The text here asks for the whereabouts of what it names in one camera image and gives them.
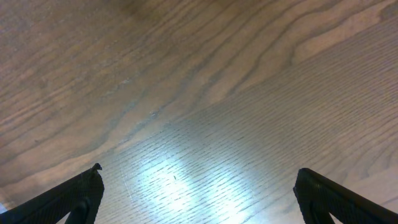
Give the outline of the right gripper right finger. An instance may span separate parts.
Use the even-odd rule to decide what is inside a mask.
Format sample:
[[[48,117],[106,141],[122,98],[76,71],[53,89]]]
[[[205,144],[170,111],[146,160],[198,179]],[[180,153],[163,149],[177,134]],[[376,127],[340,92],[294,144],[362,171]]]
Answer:
[[[336,182],[302,168],[293,188],[306,224],[397,223],[397,214]]]

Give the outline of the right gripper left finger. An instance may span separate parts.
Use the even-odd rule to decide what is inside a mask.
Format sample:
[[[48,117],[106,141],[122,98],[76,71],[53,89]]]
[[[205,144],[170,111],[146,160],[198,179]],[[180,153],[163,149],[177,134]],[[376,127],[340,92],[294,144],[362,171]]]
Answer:
[[[2,213],[1,223],[57,223],[67,217],[66,223],[93,224],[104,193],[104,183],[98,173],[101,169],[96,163],[64,183]]]

